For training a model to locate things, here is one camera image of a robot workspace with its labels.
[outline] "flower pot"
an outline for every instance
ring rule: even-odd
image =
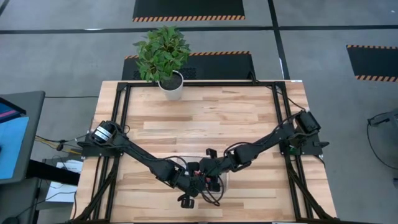
[[[165,82],[158,82],[160,89],[164,92],[168,100],[179,100],[182,96],[182,86],[184,83],[184,78],[178,71],[173,71],[172,78]]]

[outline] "green plant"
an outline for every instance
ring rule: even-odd
[[[163,27],[149,31],[147,41],[134,44],[138,46],[137,65],[141,79],[163,82],[168,80],[173,70],[179,70],[187,62],[189,45],[175,27]]]

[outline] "potted plant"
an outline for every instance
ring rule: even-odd
[[[183,77],[178,70],[187,62],[190,53],[183,35],[175,27],[163,27],[149,31],[147,41],[134,45],[138,46],[141,79],[157,82],[168,100],[179,100]]]

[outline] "black metal frame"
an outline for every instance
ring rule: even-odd
[[[252,82],[252,80],[248,80],[247,82],[245,82],[245,81],[238,81],[238,82],[185,82],[184,85],[185,86],[268,86],[268,87],[271,87],[274,104],[275,104],[275,112],[277,115],[278,122],[280,123],[280,122],[282,122],[282,111],[280,109],[280,101],[279,101],[278,92],[277,92],[277,88],[279,88],[282,93],[286,116],[291,116],[285,82]],[[124,95],[124,102],[123,102],[121,122],[120,122],[120,125],[124,126],[126,124],[126,115],[127,115],[127,109],[129,106],[129,98],[130,98],[131,88],[132,87],[148,87],[148,86],[156,86],[156,84],[155,83],[143,83],[143,82],[118,83],[111,120],[116,122],[116,115],[118,113],[118,108],[119,108],[119,104],[120,104],[120,96],[121,96],[122,90],[126,91],[126,93]],[[312,209],[314,209],[314,211],[316,211],[316,213],[318,214],[318,216],[320,218],[326,219],[325,221],[333,220],[332,217],[328,216],[322,210],[322,208],[319,206],[319,204],[317,204],[315,199],[311,196],[310,192],[307,190],[301,156],[300,155],[295,156],[297,170],[298,170],[298,175],[297,175],[293,169],[293,166],[292,166],[292,163],[290,160],[289,146],[286,144],[280,144],[279,147],[280,147],[281,154],[284,156],[284,159],[285,159],[288,180],[289,180],[290,194],[292,196],[292,203],[293,203],[296,221],[297,222],[299,220],[301,220],[301,221],[305,220],[306,222],[317,221],[316,219],[313,219]],[[117,163],[117,165],[118,165],[119,160],[120,160],[120,156],[116,156],[114,158],[114,163]],[[105,184],[105,176],[107,173],[108,164],[109,164],[109,157],[105,157],[103,166],[102,166],[102,170],[101,170],[101,175],[99,178],[98,189],[100,189],[101,186],[103,186]],[[105,218],[100,219],[100,220],[98,219],[99,210],[100,210],[99,207],[101,205],[101,201],[99,201],[99,203],[96,205],[96,208],[94,210],[94,216],[93,216],[93,220],[91,222],[93,222],[95,220],[98,220],[99,222],[104,222],[106,220],[111,219],[114,191],[115,191],[115,186],[116,186],[116,175],[114,176],[114,179],[112,180],[112,182],[110,183],[110,186],[109,186],[109,195],[108,195],[108,201],[107,201],[107,206],[106,206]],[[305,209],[307,212],[307,218],[305,218],[305,219],[302,218],[301,213],[300,213],[300,205],[299,205],[299,200],[297,197],[297,191],[296,191],[295,185],[297,185],[299,187],[299,189],[303,192],[304,201],[305,201]]]

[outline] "black floor mat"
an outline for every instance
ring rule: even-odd
[[[245,19],[242,0],[137,0],[133,22]]]
[[[140,80],[136,64],[138,56],[124,58],[122,80]],[[179,70],[185,80],[245,80],[254,73],[251,54],[238,52],[191,53],[188,62]]]
[[[398,81],[398,47],[347,45],[355,78],[382,82]]]

